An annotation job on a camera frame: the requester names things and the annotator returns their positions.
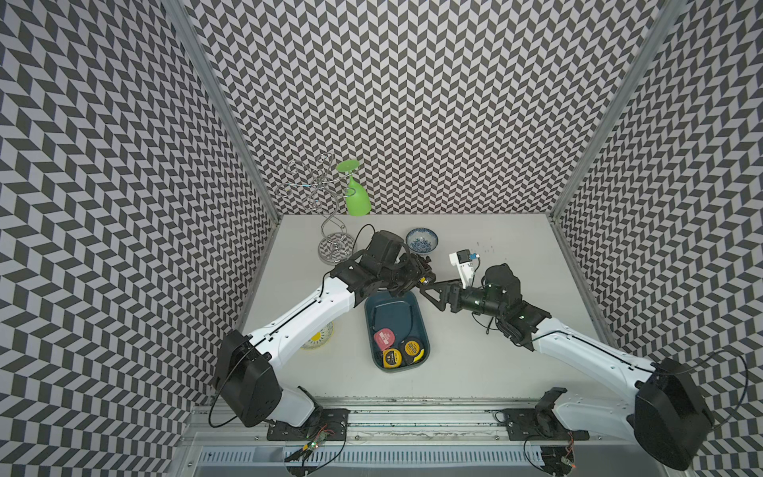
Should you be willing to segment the teal plastic storage tray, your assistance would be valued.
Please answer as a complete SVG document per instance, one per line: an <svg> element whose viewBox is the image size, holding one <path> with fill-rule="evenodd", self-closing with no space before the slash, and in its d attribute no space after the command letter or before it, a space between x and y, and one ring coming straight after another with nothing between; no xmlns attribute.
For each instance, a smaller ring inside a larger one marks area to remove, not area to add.
<svg viewBox="0 0 763 477"><path fill-rule="evenodd" d="M372 361L381 371L385 373L411 371L422 366L429 358L431 354L430 342L418 301L412 292L395 297L385 291L369 298L365 304L365 316ZM413 365L407 366L403 363L397 369L385 369L383 367L383 352L379 350L373 339L374 333L383 328L389 328L395 332L397 335L395 349L399 349L399 351L401 351L401 343L405 339L419 339L425 347L424 358Z"/></svg>

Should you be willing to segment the yellow black tape measure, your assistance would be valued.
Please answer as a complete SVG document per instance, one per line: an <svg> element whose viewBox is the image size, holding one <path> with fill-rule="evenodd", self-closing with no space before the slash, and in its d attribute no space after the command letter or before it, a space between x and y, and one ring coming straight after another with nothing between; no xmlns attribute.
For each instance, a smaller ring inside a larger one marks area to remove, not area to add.
<svg viewBox="0 0 763 477"><path fill-rule="evenodd" d="M403 355L403 363L405 363L405 365L413 365L424 358L425 347L423 347L419 339L405 339L405 341L401 343L401 355Z"/></svg>

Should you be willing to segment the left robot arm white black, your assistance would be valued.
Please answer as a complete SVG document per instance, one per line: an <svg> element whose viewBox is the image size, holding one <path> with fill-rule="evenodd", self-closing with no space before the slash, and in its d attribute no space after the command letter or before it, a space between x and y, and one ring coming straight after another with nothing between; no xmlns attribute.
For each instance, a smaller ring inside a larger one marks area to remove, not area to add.
<svg viewBox="0 0 763 477"><path fill-rule="evenodd" d="M435 279L428 256L408 252L388 262L357 252L324 274L320 286L276 320L244 335L232 331L218 351L213 402L222 399L245 427L280 421L303 427L320 405L278 373L308 340L364 300L385 289L406 294Z"/></svg>

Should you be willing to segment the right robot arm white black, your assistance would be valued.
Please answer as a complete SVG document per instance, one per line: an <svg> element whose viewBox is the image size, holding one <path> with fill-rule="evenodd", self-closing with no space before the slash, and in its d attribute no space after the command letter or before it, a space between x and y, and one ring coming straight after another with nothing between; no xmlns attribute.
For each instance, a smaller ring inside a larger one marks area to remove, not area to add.
<svg viewBox="0 0 763 477"><path fill-rule="evenodd" d="M672 359L655 363L577 332L524 300L508 264L488 268L479 287L423 278L419 290L439 310L493 318L515 346L564 362L614 393L598 399L572 396L564 387L548 390L534 407L540 438L604 434L635 442L655 461L686 471L715 426L688 366Z"/></svg>

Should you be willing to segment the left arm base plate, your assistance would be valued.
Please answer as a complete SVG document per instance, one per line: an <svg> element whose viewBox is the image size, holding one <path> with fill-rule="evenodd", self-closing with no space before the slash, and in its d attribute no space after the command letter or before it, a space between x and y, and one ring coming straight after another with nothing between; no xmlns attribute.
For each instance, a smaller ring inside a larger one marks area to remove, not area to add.
<svg viewBox="0 0 763 477"><path fill-rule="evenodd" d="M329 441L342 441L347 437L349 409L317 409L301 427L284 421L268 425L267 441L306 442L326 435Z"/></svg>

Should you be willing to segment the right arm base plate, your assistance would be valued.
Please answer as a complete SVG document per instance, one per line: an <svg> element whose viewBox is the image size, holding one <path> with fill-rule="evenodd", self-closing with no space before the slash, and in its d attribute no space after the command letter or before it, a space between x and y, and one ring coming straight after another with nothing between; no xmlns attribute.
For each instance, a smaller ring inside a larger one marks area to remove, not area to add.
<svg viewBox="0 0 763 477"><path fill-rule="evenodd" d="M568 429L551 411L510 407L499 411L497 419L506 427L510 441L524 441L528 437L557 441L590 439L588 431Z"/></svg>

